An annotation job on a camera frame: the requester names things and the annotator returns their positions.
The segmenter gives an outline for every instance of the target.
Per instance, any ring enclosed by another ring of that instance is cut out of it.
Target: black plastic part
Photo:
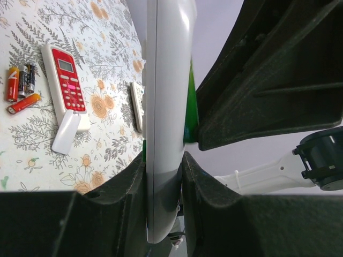
[[[97,189],[0,193],[0,256],[167,257],[169,238],[146,241],[141,154]]]
[[[325,191],[343,189],[343,127],[307,136],[294,154],[299,154],[305,164],[304,178]]]
[[[343,197],[240,196],[183,158],[189,257],[342,256]]]
[[[342,46],[339,0],[245,0],[197,90],[199,149],[339,125]]]

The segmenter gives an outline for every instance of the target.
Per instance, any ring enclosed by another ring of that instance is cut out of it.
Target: gray wall
[[[144,36],[146,0],[127,0],[139,36]],[[243,0],[196,0],[198,17],[193,38],[193,65],[196,86],[212,67],[227,36],[232,30]],[[214,150],[201,152],[197,145],[187,150],[211,175],[223,176],[234,170],[243,171],[280,158],[292,150],[309,133],[250,139]],[[343,191],[324,192],[318,187],[293,188],[278,193],[343,194]]]

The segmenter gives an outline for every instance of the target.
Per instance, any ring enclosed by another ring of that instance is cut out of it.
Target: white remote control
[[[135,117],[136,117],[136,124],[137,124],[137,130],[138,132],[143,131],[143,106],[142,106],[142,100],[143,100],[143,86],[137,84],[136,82],[132,82],[130,85],[131,88],[131,97],[133,101],[133,109],[135,111]]]
[[[77,133],[88,131],[91,123],[73,56],[51,44],[42,47],[42,56],[58,125],[61,125],[66,111],[72,110],[81,116]]]

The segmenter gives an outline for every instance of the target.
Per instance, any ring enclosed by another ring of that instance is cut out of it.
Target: table
[[[10,115],[0,101],[0,191],[86,193],[123,170],[141,151],[129,83],[141,84],[144,62],[125,0],[0,1],[0,84],[8,69],[36,64],[41,101]],[[40,47],[71,52],[91,129],[77,134],[69,155],[51,151],[58,125]]]

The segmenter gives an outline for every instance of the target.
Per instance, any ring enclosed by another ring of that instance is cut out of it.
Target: leaf pattern
[[[137,63],[143,60],[126,1],[0,0],[0,30],[2,60],[9,67],[33,63],[41,96],[0,123],[0,190],[83,194],[125,169],[143,145],[129,90],[130,82],[141,83]],[[75,135],[68,155],[51,150],[58,123],[41,55],[45,44],[72,53],[92,124]],[[0,85],[6,86],[6,73]]]

